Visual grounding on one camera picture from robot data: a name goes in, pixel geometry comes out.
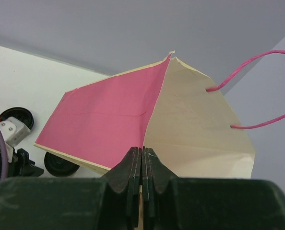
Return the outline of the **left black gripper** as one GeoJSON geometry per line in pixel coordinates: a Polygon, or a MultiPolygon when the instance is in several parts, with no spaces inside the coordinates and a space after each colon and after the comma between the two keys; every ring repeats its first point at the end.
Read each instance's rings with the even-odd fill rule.
{"type": "MultiPolygon", "coordinates": [[[[0,175],[1,175],[1,154],[0,154],[0,175]]],[[[18,149],[13,153],[12,161],[9,163],[7,178],[9,177],[39,177],[43,175],[44,169],[36,166],[36,163],[29,159],[29,153],[24,149],[18,149]]]]}

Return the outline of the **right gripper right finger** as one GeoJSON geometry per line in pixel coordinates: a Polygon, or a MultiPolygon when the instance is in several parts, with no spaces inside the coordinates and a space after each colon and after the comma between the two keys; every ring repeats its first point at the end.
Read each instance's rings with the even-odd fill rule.
{"type": "Polygon", "coordinates": [[[142,150],[146,230],[285,230],[285,195],[273,182],[176,176],[142,150]]]}

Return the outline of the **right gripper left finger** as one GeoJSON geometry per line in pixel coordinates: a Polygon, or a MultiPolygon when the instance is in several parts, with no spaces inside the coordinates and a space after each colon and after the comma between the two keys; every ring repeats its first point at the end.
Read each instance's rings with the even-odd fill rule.
{"type": "Polygon", "coordinates": [[[136,228],[141,153],[130,148],[100,178],[6,179],[0,184],[0,230],[136,228]]]}

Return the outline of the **pink and cream paper bag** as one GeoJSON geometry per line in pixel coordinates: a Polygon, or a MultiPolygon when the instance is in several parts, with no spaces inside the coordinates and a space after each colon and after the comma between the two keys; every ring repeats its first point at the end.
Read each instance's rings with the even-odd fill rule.
{"type": "Polygon", "coordinates": [[[169,55],[66,92],[35,145],[98,174],[149,147],[178,176],[250,178],[247,129],[220,86],[169,55]]]}

